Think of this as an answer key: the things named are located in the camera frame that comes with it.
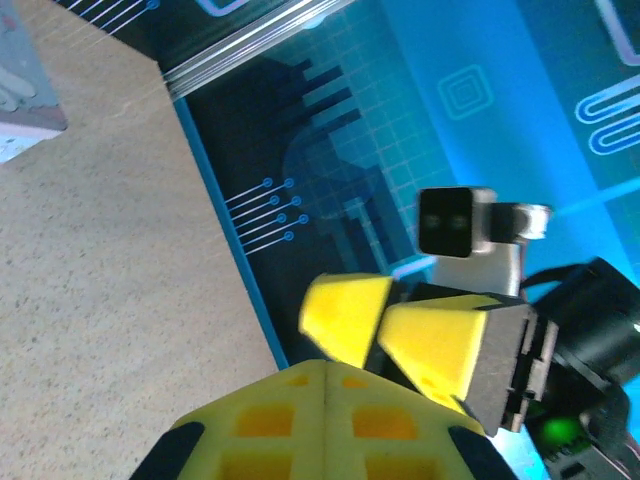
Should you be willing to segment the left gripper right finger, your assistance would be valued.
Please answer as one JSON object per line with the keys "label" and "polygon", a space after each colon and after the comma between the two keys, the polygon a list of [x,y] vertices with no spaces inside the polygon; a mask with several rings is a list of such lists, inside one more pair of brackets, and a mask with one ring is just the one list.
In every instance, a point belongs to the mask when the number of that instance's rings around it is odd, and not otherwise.
{"label": "left gripper right finger", "polygon": [[346,364],[326,364],[326,479],[514,479],[471,417]]}

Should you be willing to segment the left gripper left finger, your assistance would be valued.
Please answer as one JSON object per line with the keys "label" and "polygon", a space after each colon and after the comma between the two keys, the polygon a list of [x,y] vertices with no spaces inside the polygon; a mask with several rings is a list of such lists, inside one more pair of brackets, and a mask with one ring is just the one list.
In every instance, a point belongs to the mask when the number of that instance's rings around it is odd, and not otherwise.
{"label": "left gripper left finger", "polygon": [[281,370],[182,416],[133,479],[322,479],[326,362]]}

